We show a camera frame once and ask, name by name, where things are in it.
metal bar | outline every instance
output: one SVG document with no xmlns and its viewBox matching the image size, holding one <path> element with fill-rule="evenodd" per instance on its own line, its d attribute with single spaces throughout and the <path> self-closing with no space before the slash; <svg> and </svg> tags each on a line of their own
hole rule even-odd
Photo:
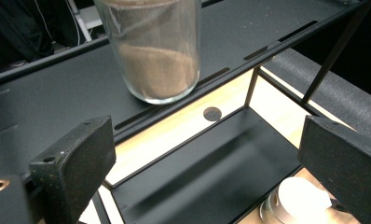
<svg viewBox="0 0 371 224">
<path fill-rule="evenodd" d="M 331 70 L 331 67 L 334 65 L 338 56 L 340 55 L 342 50 L 346 47 L 351 37 L 354 35 L 355 31 L 360 26 L 361 22 L 363 21 L 364 17 L 366 16 L 370 8 L 371 8 L 371 1 L 361 6 L 360 9 L 358 9 L 354 13 L 354 15 L 351 17 L 345 30 L 342 32 L 336 44 L 334 45 L 333 49 L 330 51 L 327 58 L 325 59 L 322 68 L 319 70 L 319 72 L 316 75 L 316 78 L 313 79 L 313 82 L 310 84 L 307 92 L 302 98 L 301 103 L 303 105 L 308 103 L 313 93 L 316 92 L 316 90 L 319 88 L 325 76 Z"/>
<path fill-rule="evenodd" d="M 247 91 L 246 100 L 244 102 L 244 105 L 249 105 L 250 101 L 252 100 L 255 83 L 257 82 L 258 74 L 260 73 L 260 71 L 261 71 L 261 66 L 257 66 L 253 70 L 252 79 L 250 80 L 249 90 Z"/>
<path fill-rule="evenodd" d="M 110 224 L 109 216 L 107 215 L 107 211 L 104 209 L 103 201 L 99 191 L 97 191 L 92 197 L 93 205 L 95 206 L 96 213 L 98 214 L 99 221 L 101 224 Z"/>
<path fill-rule="evenodd" d="M 322 112 L 317 110 L 311 105 L 303 105 L 301 104 L 301 97 L 294 94 L 292 91 L 288 90 L 286 87 L 284 87 L 280 82 L 278 82 L 276 79 L 268 75 L 266 72 L 261 70 L 258 74 L 261 78 L 263 78 L 267 83 L 272 85 L 274 88 L 276 88 L 278 91 L 283 93 L 287 98 L 292 100 L 297 105 L 301 106 L 303 109 L 305 109 L 308 113 L 314 116 L 319 116 L 322 118 L 326 118 L 326 115 L 324 115 Z"/>
</svg>

metal rack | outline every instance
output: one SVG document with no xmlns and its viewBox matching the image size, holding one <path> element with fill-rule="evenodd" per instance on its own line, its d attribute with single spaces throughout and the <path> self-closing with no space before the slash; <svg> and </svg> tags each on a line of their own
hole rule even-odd
<svg viewBox="0 0 371 224">
<path fill-rule="evenodd" d="M 134 99 L 117 74 L 116 63 L 106 39 L 92 41 L 40 62 L 0 74 L 0 175 L 25 172 L 31 158 L 82 120 L 111 115 L 115 141 L 119 143 L 252 68 L 256 75 L 311 114 L 320 115 L 308 101 L 371 6 L 371 1 L 366 0 L 352 5 L 328 0 L 214 2 L 211 5 L 205 3 L 202 10 L 201 80 L 190 95 L 173 105 L 147 105 Z M 349 26 L 338 39 L 302 99 L 259 69 L 276 54 L 351 13 L 353 16 Z M 253 76 L 245 99 L 246 105 L 250 103 L 256 78 L 257 76 Z M 251 116 L 251 125 L 260 120 L 245 106 L 221 122 L 231 122 L 241 114 Z M 217 124 L 193 141 L 198 142 L 210 133 L 219 132 L 220 127 L 224 126 Z M 267 124 L 263 126 L 261 130 L 268 133 L 267 138 L 271 137 L 274 130 Z M 129 181 L 118 186 L 131 184 L 134 177 L 141 178 L 144 172 L 151 172 L 151 167 L 167 161 L 175 153 L 186 153 L 184 147 L 191 146 L 193 141 L 174 149 L 172 153 L 149 164 L 130 176 Z M 287 144 L 283 139 L 278 139 L 278 143 Z M 294 155 L 287 154 L 291 151 L 288 147 L 290 146 L 284 150 L 285 153 L 273 152 L 289 156 L 287 161 L 283 161 L 287 162 L 288 169 L 267 183 L 253 200 L 249 199 L 249 202 L 254 203 L 237 207 L 228 215 L 232 218 L 226 220 L 236 221 L 243 216 L 264 198 L 269 189 L 299 167 Z M 114 192 L 120 190 L 118 186 L 114 187 Z"/>
</svg>

wooden surface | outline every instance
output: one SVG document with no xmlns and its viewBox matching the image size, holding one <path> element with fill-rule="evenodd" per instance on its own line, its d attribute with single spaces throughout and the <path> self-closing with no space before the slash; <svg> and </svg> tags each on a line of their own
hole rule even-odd
<svg viewBox="0 0 371 224">
<path fill-rule="evenodd" d="M 288 86 L 268 70 L 264 70 L 291 91 L 301 96 L 301 93 Z M 203 117 L 203 111 L 207 107 L 215 106 L 219 108 L 224 117 L 243 106 L 251 76 L 252 71 L 249 71 L 237 77 L 216 91 L 197 100 L 197 102 L 184 107 L 161 122 L 119 144 L 116 147 L 117 163 L 106 180 L 110 184 L 115 184 L 118 180 L 132 174 L 168 150 L 171 150 L 186 139 L 212 125 L 213 122 Z M 340 120 L 318 105 L 311 104 L 321 110 L 330 119 L 340 122 Z M 262 78 L 257 80 L 250 107 L 295 147 L 299 147 L 305 116 L 308 114 L 304 109 L 285 97 Z M 307 170 L 303 169 L 297 175 L 306 178 L 314 185 L 322 188 L 320 183 Z M 114 205 L 111 194 L 102 188 L 100 189 L 100 193 L 111 221 L 113 223 L 122 223 L 122 220 L 119 220 L 119 212 Z M 333 209 L 328 209 L 326 214 L 330 217 L 328 223 L 358 223 L 351 215 L 340 213 Z M 80 220 L 87 222 L 88 218 L 86 215 L 84 214 L 83 219 Z M 240 223 L 262 222 L 258 211 L 254 210 Z"/>
</svg>

black metal frame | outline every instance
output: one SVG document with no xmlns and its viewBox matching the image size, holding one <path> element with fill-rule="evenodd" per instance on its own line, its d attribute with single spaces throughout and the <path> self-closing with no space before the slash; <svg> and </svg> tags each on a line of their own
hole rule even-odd
<svg viewBox="0 0 371 224">
<path fill-rule="evenodd" d="M 353 34 L 356 32 L 356 30 L 362 23 L 364 17 L 367 15 L 370 8 L 371 8 L 371 1 L 365 1 L 365 4 L 361 6 L 356 12 L 354 12 L 354 15 L 351 17 L 348 25 L 346 26 L 346 28 L 340 35 L 334 47 L 329 52 L 321 69 L 317 73 L 316 78 L 313 79 L 313 82 L 310 84 L 307 92 L 302 98 L 295 95 L 292 91 L 285 88 L 281 83 L 276 81 L 273 77 L 271 77 L 270 75 L 265 73 L 263 70 L 261 70 L 262 64 L 260 64 L 254 68 L 253 76 L 250 82 L 249 90 L 247 92 L 245 104 L 248 105 L 250 103 L 257 78 L 262 77 L 266 82 L 274 86 L 277 90 L 279 90 L 281 93 L 283 93 L 288 98 L 290 98 L 292 101 L 294 101 L 296 104 L 304 108 L 311 115 L 326 118 L 326 116 L 322 112 L 320 112 L 318 109 L 314 108 L 313 106 L 309 104 L 309 100 L 313 96 L 313 93 L 316 92 L 320 84 L 323 82 L 325 76 L 328 74 L 331 67 L 334 65 L 337 58 L 339 57 L 340 53 L 346 47 L 346 45 L 350 41 Z"/>
<path fill-rule="evenodd" d="M 233 137 L 233 139 L 231 139 L 230 142 L 232 142 L 233 140 L 235 140 L 235 142 L 237 142 L 237 139 L 238 138 L 240 140 L 241 139 L 244 139 L 245 137 L 247 139 L 249 139 L 248 136 L 250 136 L 250 135 L 249 134 L 244 134 L 243 132 L 241 132 L 241 134 L 239 134 L 239 135 L 237 135 L 236 132 L 234 132 L 234 133 L 231 132 L 231 131 L 227 132 L 227 124 L 230 124 L 231 122 L 234 122 L 234 123 L 236 123 L 237 127 L 239 126 L 239 118 L 235 119 L 236 121 L 232 121 L 233 118 L 235 118 L 235 117 L 240 116 L 242 118 L 241 120 L 242 120 L 243 124 L 248 125 L 247 123 L 249 121 L 246 121 L 245 117 L 243 117 L 244 115 L 256 116 L 256 117 L 254 117 L 254 119 L 259 119 L 258 122 L 254 123 L 254 124 L 252 124 L 252 126 L 248 127 L 247 133 L 248 132 L 252 132 L 252 133 L 253 132 L 257 132 L 257 133 L 266 133 L 266 132 L 270 133 L 270 132 L 273 132 L 274 133 L 274 134 L 272 134 L 272 135 L 269 136 L 269 139 L 265 139 L 265 141 L 263 141 L 263 140 L 260 139 L 260 141 L 259 141 L 260 143 L 259 144 L 261 144 L 261 147 L 254 148 L 253 147 L 253 144 L 251 144 L 252 148 L 247 147 L 247 150 L 250 151 L 249 153 L 252 154 L 252 155 L 256 151 L 261 151 L 261 150 L 264 151 L 264 156 L 263 157 L 261 157 L 261 156 L 255 156 L 255 157 L 253 157 L 252 156 L 252 160 L 254 160 L 254 161 L 263 161 L 264 159 L 265 160 L 270 160 L 268 158 L 271 157 L 271 156 L 273 156 L 274 158 L 277 158 L 276 162 L 278 164 L 280 164 L 278 166 L 270 165 L 270 167 L 271 167 L 272 170 L 277 171 L 277 173 L 275 173 L 275 175 L 272 174 L 272 176 L 276 176 L 275 177 L 276 179 L 274 180 L 276 182 L 274 184 L 272 183 L 272 185 L 269 185 L 268 190 L 265 191 L 264 193 L 261 193 L 260 192 L 261 194 L 259 195 L 259 197 L 257 199 L 254 198 L 254 197 L 252 197 L 252 200 L 249 201 L 249 202 L 247 202 L 247 206 L 242 207 L 242 210 L 239 211 L 239 213 L 236 216 L 234 216 L 233 219 L 230 220 L 230 223 L 236 223 L 236 222 L 240 221 L 242 218 L 246 217 L 248 213 L 250 213 L 259 204 L 261 204 L 263 202 L 263 200 L 269 195 L 269 193 L 284 178 L 296 174 L 301 169 L 300 164 L 296 161 L 296 153 L 297 153 L 296 148 L 293 145 L 291 145 L 287 140 L 284 140 L 285 138 L 283 136 L 281 136 L 280 134 L 278 134 L 277 131 L 275 131 L 273 127 L 271 127 L 270 125 L 268 125 L 248 105 L 241 106 L 239 109 L 233 111 L 229 115 L 227 115 L 224 118 L 220 119 L 219 121 L 217 121 L 216 123 L 214 123 L 210 127 L 208 127 L 207 129 L 203 130 L 200 133 L 197 133 L 193 137 L 191 137 L 191 138 L 187 139 L 186 141 L 184 141 L 182 144 L 180 144 L 177 147 L 171 149 L 170 151 L 164 153 L 160 157 L 158 157 L 158 158 L 154 159 L 153 161 L 149 162 L 148 164 L 146 164 L 145 166 L 141 167 L 140 169 L 138 169 L 137 171 L 133 172 L 132 174 L 128 175 L 127 177 L 119 180 L 114 186 L 111 186 L 111 187 L 110 186 L 108 186 L 108 187 L 106 186 L 106 188 L 111 191 L 112 197 L 115 199 L 115 201 L 117 203 L 117 208 L 118 208 L 119 214 L 122 217 L 124 217 L 124 213 L 125 212 L 123 212 L 122 209 L 131 207 L 131 205 L 130 204 L 127 204 L 127 203 L 123 203 L 122 201 L 119 201 L 118 202 L 116 200 L 116 198 L 121 199 L 122 197 L 116 196 L 117 195 L 117 191 L 119 189 L 121 189 L 122 186 L 128 185 L 129 182 L 133 183 L 134 179 L 135 178 L 138 178 L 139 175 L 146 175 L 145 172 L 147 172 L 147 175 L 149 175 L 149 174 L 156 174 L 157 175 L 156 177 L 164 176 L 162 178 L 165 178 L 165 176 L 167 174 L 161 173 L 159 171 L 159 168 L 157 169 L 157 164 L 158 163 L 162 163 L 163 161 L 170 161 L 169 163 L 172 163 L 172 160 L 173 160 L 173 158 L 171 158 L 171 155 L 172 154 L 179 153 L 179 151 L 184 151 L 184 150 L 185 151 L 189 151 L 189 149 L 192 148 L 192 146 L 190 146 L 190 145 L 199 145 L 198 142 L 203 142 L 204 143 L 204 146 L 207 145 L 206 147 L 210 147 L 211 142 L 215 142 L 212 139 L 212 135 L 214 135 L 214 134 L 211 134 L 211 132 L 214 132 L 214 131 L 219 132 L 220 134 L 222 134 L 223 137 L 224 136 L 228 136 L 229 138 Z M 217 131 L 218 129 L 220 129 L 220 126 L 221 126 L 221 129 L 223 129 L 223 127 L 226 127 L 225 128 L 226 131 L 225 132 Z M 277 144 L 277 146 L 273 147 L 270 143 Z M 207 158 L 209 158 L 213 154 L 217 153 L 217 151 L 231 151 L 231 150 L 235 150 L 236 151 L 236 150 L 238 150 L 238 147 L 239 146 L 238 146 L 237 143 L 235 143 L 235 144 L 229 144 L 229 146 L 227 146 L 227 144 L 225 144 L 222 147 L 215 148 L 212 153 L 209 153 L 208 154 L 207 157 L 203 157 L 203 160 L 205 161 Z M 185 154 L 185 157 L 182 157 L 182 160 L 183 161 L 193 161 L 194 159 L 195 158 L 192 158 L 192 156 L 191 157 L 187 157 L 187 154 Z M 190 175 L 196 175 L 196 176 L 198 176 L 198 172 L 202 172 L 203 169 L 201 171 L 200 169 L 196 168 L 195 166 L 199 167 L 202 164 L 207 164 L 205 166 L 211 168 L 210 167 L 210 164 L 211 163 L 209 161 L 203 162 L 203 161 L 200 161 L 200 159 L 201 158 L 198 158 L 197 161 L 196 161 L 196 164 L 193 164 L 192 166 L 187 167 L 183 171 L 183 172 L 186 173 L 186 175 L 184 175 L 183 173 L 181 175 L 178 175 L 177 177 L 174 178 L 174 180 L 177 180 L 177 181 L 171 180 L 170 181 L 170 184 L 164 185 L 163 188 L 164 189 L 168 189 L 169 192 L 175 192 L 176 189 L 178 188 L 178 185 L 177 184 L 173 184 L 173 182 L 175 182 L 175 183 L 177 183 L 179 181 L 180 182 L 183 182 L 184 180 L 181 178 L 183 175 L 185 176 L 185 182 L 186 181 L 189 181 L 188 178 L 191 178 L 192 180 L 197 179 L 196 177 L 190 177 Z M 249 163 L 249 166 L 251 166 L 251 167 L 254 167 L 255 166 L 255 164 L 253 162 L 248 162 L 248 163 Z M 243 172 L 245 174 L 248 174 L 250 176 L 259 176 L 259 178 L 267 178 L 265 175 L 261 175 L 261 174 L 260 175 L 257 175 L 259 172 L 264 173 L 264 170 L 265 169 L 261 169 L 260 171 L 257 171 L 258 169 L 252 169 L 251 167 L 248 167 L 246 169 L 247 172 L 246 172 L 246 170 L 244 170 L 245 167 L 242 167 L 242 170 L 244 170 Z M 219 172 L 219 173 L 221 173 L 223 171 L 223 170 L 217 170 L 217 169 L 214 169 L 214 168 L 212 168 L 212 169 L 215 170 L 216 172 Z M 170 174 L 171 173 L 171 170 L 170 169 L 166 169 L 163 172 L 168 172 Z M 260 181 L 261 181 L 261 179 L 260 180 L 255 180 L 254 179 L 253 182 L 255 183 L 255 182 L 260 182 Z M 210 182 L 209 180 L 208 181 L 205 181 L 205 182 L 206 182 L 207 185 L 211 185 L 212 184 L 212 182 Z M 250 181 L 244 181 L 244 182 L 242 182 L 242 184 L 245 184 L 245 183 L 248 183 L 250 185 Z M 167 191 L 166 190 L 162 190 L 161 188 L 158 188 L 158 189 L 148 189 L 148 190 L 151 190 L 152 191 L 152 194 L 155 195 L 154 198 L 167 198 L 168 197 L 168 196 L 165 196 L 165 194 L 166 194 Z M 143 202 L 145 204 L 145 205 L 142 205 L 141 206 L 143 209 L 146 209 L 147 206 L 151 206 L 149 204 L 149 202 L 147 202 L 145 200 L 143 200 Z M 152 204 L 155 204 L 155 203 L 156 203 L 156 200 L 153 199 L 152 200 Z"/>
</svg>

black shelf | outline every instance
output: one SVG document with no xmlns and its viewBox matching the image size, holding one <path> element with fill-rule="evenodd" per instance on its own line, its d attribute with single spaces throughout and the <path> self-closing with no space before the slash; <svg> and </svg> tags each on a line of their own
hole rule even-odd
<svg viewBox="0 0 371 224">
<path fill-rule="evenodd" d="M 123 141 L 362 4 L 226 0 L 205 7 L 200 83 L 173 105 L 148 105 L 131 96 L 106 40 L 0 74 L 0 175 L 26 172 L 29 160 L 86 119 L 111 115 L 115 140 Z"/>
<path fill-rule="evenodd" d="M 230 223 L 300 167 L 296 155 L 293 145 L 245 106 L 112 194 L 125 223 Z"/>
</svg>

